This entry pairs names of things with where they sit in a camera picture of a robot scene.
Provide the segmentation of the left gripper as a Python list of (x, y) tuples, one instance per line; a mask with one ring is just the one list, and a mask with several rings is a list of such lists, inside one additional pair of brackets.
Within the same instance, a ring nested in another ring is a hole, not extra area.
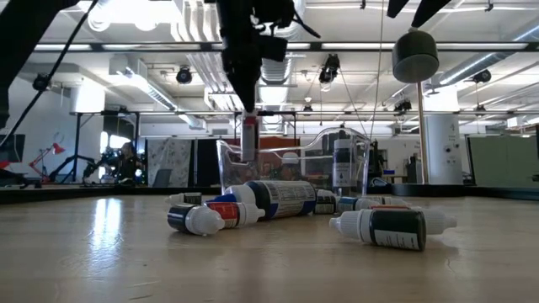
[(291, 25), (292, 0), (216, 0), (223, 43), (223, 69), (244, 109), (252, 113), (255, 85), (261, 74), (257, 43), (260, 35), (275, 36), (276, 29)]

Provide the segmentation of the large red food coloring bottle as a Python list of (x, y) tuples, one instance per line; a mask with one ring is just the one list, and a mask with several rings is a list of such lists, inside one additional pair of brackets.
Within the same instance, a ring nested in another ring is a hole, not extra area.
[(241, 161), (254, 161), (258, 151), (258, 120), (252, 112), (243, 112), (241, 124)]

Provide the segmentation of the large blue food coloring bottle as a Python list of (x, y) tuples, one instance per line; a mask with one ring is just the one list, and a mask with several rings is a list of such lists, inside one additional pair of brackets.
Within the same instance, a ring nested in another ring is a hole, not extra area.
[(258, 221), (307, 215), (314, 211), (317, 190), (307, 181), (248, 181), (233, 185), (207, 203), (243, 204), (264, 211)]

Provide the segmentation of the small black food coloring bottle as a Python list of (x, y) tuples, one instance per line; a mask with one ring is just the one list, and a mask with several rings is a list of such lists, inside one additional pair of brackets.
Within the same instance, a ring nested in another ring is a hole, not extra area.
[(422, 212), (408, 209), (345, 211), (329, 226), (342, 236), (378, 247), (423, 252), (426, 221)]
[(173, 205), (168, 211), (167, 222), (177, 231), (197, 236), (214, 235), (225, 226), (217, 211), (203, 205)]
[(329, 190), (319, 189), (317, 191), (316, 205), (313, 210), (314, 215), (333, 215), (336, 212), (336, 195)]
[(202, 194), (201, 193), (180, 193), (169, 195), (164, 202), (168, 205), (201, 205)]

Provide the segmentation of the large black food coloring bottle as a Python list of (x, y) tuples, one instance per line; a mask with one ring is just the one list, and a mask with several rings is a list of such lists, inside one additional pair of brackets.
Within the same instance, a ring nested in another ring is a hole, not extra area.
[(337, 139), (334, 142), (333, 187), (339, 196), (349, 195), (352, 187), (353, 162), (350, 148), (350, 139)]

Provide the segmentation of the clear plastic bin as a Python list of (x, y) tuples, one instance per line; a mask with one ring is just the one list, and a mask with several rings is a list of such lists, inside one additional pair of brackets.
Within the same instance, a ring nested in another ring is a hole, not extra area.
[(370, 141), (356, 130), (339, 127), (326, 128), (316, 135), (300, 136), (296, 140), (265, 137), (253, 162), (241, 161), (239, 146), (218, 141), (221, 188), (252, 180), (307, 181), (317, 189), (334, 191), (334, 142), (337, 139), (351, 140), (350, 193), (363, 194), (367, 187)]

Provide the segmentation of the small blue food coloring bottle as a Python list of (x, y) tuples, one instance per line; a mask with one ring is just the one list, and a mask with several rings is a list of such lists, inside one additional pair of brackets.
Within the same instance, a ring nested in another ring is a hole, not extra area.
[(336, 204), (336, 212), (341, 214), (345, 211), (370, 209), (372, 206), (377, 206), (377, 205), (379, 205), (379, 203), (372, 199), (357, 198), (357, 197), (341, 197)]

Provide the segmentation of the black brass-stem desk lamp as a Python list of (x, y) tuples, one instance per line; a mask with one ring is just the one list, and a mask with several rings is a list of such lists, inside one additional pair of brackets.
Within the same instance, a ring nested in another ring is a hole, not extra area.
[(462, 197), (464, 186), (431, 184), (429, 182), (426, 152), (426, 126), (422, 82), (438, 71), (440, 62), (434, 38), (421, 30), (410, 30), (401, 36), (392, 48), (392, 73), (399, 81), (416, 86), (419, 106), (419, 141), (422, 168), (420, 183), (398, 183), (392, 186), (392, 194), (403, 197)]

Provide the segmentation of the black horizontal ceiling bar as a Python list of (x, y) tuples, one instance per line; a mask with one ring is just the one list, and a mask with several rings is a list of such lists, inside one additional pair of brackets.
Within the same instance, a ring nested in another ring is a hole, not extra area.
[[(287, 51), (300, 52), (391, 52), (393, 42), (289, 42)], [(441, 52), (539, 52), (539, 42), (437, 42)], [(176, 53), (218, 52), (221, 42), (167, 42), (140, 44), (75, 43), (75, 53)]]

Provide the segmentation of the marbled partition panel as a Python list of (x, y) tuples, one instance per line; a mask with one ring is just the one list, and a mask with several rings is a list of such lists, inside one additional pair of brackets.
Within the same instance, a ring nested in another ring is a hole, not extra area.
[(192, 141), (177, 138), (147, 141), (147, 174), (154, 188), (186, 188)]

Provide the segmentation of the white building column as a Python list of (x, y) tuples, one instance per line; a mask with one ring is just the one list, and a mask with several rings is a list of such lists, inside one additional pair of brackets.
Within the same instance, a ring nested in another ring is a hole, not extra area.
[(431, 114), (425, 117), (425, 126), (429, 182), (462, 185), (458, 118), (449, 114)]

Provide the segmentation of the person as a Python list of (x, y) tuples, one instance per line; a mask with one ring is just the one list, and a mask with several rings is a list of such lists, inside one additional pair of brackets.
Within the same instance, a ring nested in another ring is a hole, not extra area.
[(134, 146), (126, 142), (121, 147), (118, 180), (132, 180), (136, 173), (136, 154)]

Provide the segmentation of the grey-green partition panel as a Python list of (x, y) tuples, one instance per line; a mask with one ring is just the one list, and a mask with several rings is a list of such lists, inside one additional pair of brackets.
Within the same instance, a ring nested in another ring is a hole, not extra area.
[(535, 136), (469, 136), (467, 149), (477, 186), (539, 189)]

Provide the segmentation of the red desk lamp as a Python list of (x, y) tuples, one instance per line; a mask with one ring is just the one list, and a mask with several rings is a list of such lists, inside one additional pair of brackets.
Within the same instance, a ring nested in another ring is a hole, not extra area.
[(39, 175), (42, 181), (48, 181), (49, 174), (46, 172), (45, 169), (45, 157), (50, 153), (56, 155), (62, 154), (64, 151), (65, 149), (61, 147), (58, 143), (53, 143), (46, 149), (40, 149), (38, 157), (35, 158), (32, 162), (29, 162), (28, 165)]

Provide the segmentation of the silver ventilation duct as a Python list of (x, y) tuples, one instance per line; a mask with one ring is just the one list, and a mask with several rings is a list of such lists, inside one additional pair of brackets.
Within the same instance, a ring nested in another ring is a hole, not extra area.
[[(300, 17), (305, 12), (306, 0), (293, 0), (295, 9)], [(302, 27), (293, 23), (284, 29), (276, 29), (275, 36), (286, 40), (299, 40)], [(294, 67), (294, 59), (286, 58), (283, 62), (262, 59), (261, 78), (259, 80), (258, 100), (261, 109), (267, 111), (281, 111), (285, 105), (289, 88), (285, 85), (291, 84), (291, 72)], [(282, 116), (261, 117), (261, 130), (270, 132), (280, 132), (283, 130)]]

